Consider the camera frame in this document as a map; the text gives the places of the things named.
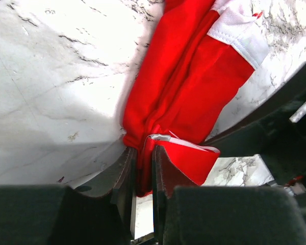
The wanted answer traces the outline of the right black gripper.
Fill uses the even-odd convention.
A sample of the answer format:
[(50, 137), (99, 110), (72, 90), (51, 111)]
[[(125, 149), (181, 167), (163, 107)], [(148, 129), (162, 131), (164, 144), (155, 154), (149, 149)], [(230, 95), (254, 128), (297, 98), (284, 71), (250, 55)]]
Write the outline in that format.
[(222, 157), (258, 154), (276, 184), (306, 189), (306, 114), (291, 116), (306, 102), (306, 62), (269, 99), (231, 128), (204, 142)]

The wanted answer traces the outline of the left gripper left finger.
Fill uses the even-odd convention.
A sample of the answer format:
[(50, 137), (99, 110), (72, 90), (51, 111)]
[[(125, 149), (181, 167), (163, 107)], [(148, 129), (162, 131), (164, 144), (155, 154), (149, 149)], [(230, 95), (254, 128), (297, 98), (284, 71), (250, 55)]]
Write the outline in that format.
[(0, 185), (0, 244), (130, 244), (137, 152), (77, 188)]

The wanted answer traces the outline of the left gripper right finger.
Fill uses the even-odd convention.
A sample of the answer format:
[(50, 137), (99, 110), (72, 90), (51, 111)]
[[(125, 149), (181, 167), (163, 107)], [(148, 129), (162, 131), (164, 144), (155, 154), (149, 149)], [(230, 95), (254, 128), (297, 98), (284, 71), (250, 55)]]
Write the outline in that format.
[(154, 234), (159, 244), (306, 244), (306, 194), (275, 187), (199, 187), (152, 154)]

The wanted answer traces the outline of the red boxer underwear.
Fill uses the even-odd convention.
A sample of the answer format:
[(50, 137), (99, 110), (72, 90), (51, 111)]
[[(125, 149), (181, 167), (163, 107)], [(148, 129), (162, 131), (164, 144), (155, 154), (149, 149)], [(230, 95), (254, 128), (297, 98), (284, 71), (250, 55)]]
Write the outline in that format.
[(136, 194), (152, 191), (152, 152), (202, 185), (220, 151), (202, 143), (268, 54), (249, 1), (166, 1), (131, 89), (123, 142), (138, 152)]

